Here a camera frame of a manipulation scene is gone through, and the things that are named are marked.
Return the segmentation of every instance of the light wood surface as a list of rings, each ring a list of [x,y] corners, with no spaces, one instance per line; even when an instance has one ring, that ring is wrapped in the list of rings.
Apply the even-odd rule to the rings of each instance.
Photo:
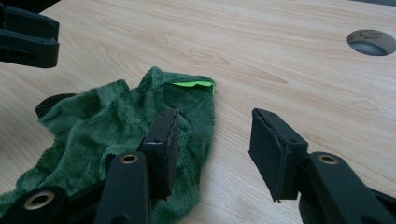
[[[55,68],[0,63],[0,193],[53,136],[36,121],[45,98],[125,79],[151,66],[217,81],[214,146],[200,204],[182,223],[302,223],[297,201],[273,203],[248,155],[251,110],[277,113],[310,144],[344,158],[396,197],[396,54],[347,44],[359,29],[396,37],[396,7],[350,1],[63,0]]]

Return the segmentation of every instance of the dark green towel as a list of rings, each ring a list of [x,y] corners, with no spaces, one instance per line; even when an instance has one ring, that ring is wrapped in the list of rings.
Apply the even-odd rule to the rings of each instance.
[[[177,178],[170,200],[153,202],[152,223],[180,221],[199,202],[200,173],[212,145],[214,89],[208,77],[153,67],[136,89],[119,80],[62,100],[39,120],[55,135],[53,146],[14,191],[0,197],[0,217],[32,189],[61,186],[71,195],[105,178],[107,154],[136,150],[157,114],[177,107]]]

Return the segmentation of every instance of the fabric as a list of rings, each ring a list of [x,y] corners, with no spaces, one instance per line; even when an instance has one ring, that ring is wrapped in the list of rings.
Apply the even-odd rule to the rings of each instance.
[[[60,186],[72,195],[104,179],[106,155],[136,150],[158,113],[179,108],[173,195],[168,202],[152,202],[152,223],[180,221],[200,199],[200,173],[212,145],[214,88],[208,77],[153,67],[135,89],[118,80],[61,100],[39,120],[54,134],[53,146],[19,178],[15,190],[0,196],[0,217],[32,189]]]

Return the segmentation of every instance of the neon green strip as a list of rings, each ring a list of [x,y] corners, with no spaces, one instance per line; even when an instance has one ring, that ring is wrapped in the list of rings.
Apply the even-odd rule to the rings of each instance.
[[[195,85],[205,86],[205,87],[212,87],[212,94],[215,94],[216,85],[213,82],[209,81],[193,81],[193,82],[174,82],[172,83],[177,86],[182,87],[194,87]]]

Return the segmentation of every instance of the cloth fold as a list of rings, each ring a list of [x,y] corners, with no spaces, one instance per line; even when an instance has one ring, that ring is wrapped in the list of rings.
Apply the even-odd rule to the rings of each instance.
[[[195,84],[180,85],[184,82]],[[106,155],[136,150],[157,114],[177,107],[177,177],[170,200],[152,202],[152,223],[180,221],[200,199],[200,173],[213,138],[214,88],[211,78],[152,67],[135,89],[118,80],[69,95],[39,119],[54,143],[15,190],[0,196],[0,217],[32,189],[60,186],[72,195],[104,179]]]

